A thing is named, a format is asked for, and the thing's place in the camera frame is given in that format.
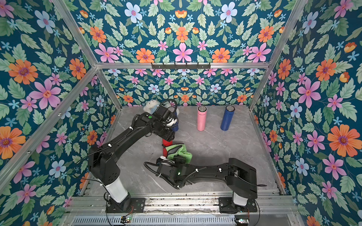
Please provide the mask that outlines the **green microfiber cloth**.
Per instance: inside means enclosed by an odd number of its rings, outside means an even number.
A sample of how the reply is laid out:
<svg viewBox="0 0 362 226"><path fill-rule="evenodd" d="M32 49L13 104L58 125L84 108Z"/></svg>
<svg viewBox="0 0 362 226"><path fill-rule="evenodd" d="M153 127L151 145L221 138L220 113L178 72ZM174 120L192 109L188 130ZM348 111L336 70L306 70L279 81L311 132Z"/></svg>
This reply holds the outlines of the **green microfiber cloth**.
<svg viewBox="0 0 362 226"><path fill-rule="evenodd" d="M192 159L192 153L187 151L185 144L175 144L166 147L168 160L174 160L176 156L180 156L186 160L186 163L190 163Z"/></svg>

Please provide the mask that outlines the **red thermos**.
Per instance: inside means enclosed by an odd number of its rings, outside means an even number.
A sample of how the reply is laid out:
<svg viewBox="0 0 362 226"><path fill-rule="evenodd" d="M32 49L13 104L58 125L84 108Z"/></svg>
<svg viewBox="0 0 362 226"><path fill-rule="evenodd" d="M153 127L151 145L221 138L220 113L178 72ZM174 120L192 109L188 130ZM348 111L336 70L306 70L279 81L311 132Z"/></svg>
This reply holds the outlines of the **red thermos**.
<svg viewBox="0 0 362 226"><path fill-rule="evenodd" d="M169 141L166 141L165 139L162 139L162 147L163 147L163 156L164 157L167 157L167 147L172 145L173 143L172 142L169 142Z"/></svg>

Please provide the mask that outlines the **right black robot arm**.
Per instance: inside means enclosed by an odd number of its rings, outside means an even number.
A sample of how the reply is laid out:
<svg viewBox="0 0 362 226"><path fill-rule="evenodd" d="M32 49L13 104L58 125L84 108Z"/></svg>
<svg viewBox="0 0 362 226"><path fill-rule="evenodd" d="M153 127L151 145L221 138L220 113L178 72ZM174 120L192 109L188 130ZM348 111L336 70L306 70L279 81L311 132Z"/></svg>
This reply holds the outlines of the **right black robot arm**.
<svg viewBox="0 0 362 226"><path fill-rule="evenodd" d="M240 206L246 206L249 200L258 197L256 169L236 158L213 166L188 164L184 157L176 157L174 161L159 158L156 163L143 164L155 176L178 190L188 184L218 182L226 184L235 195L242 198Z"/></svg>

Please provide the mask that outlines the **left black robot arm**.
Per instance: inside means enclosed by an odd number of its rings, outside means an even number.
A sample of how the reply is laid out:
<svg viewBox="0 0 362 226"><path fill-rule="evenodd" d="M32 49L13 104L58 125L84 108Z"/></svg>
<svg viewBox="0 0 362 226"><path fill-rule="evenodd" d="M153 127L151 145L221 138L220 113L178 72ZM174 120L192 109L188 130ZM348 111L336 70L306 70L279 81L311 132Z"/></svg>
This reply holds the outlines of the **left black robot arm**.
<svg viewBox="0 0 362 226"><path fill-rule="evenodd" d="M89 171L101 182L113 201L121 203L129 196L121 182L121 171L117 165L120 157L148 134L155 134L167 142L173 141L173 128L178 124L176 111L177 102L167 99L157 104L154 112L135 115L131 126L114 139L89 150Z"/></svg>

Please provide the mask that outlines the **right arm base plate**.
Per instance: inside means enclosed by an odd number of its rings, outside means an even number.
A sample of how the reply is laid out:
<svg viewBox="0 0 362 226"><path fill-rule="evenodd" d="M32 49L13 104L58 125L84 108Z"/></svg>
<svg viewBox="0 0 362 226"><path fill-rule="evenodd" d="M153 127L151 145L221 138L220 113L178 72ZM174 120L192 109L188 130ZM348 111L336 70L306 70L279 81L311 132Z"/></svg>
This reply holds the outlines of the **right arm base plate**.
<svg viewBox="0 0 362 226"><path fill-rule="evenodd" d="M239 196L219 197L219 212L225 214L255 213L258 207L254 199L246 199Z"/></svg>

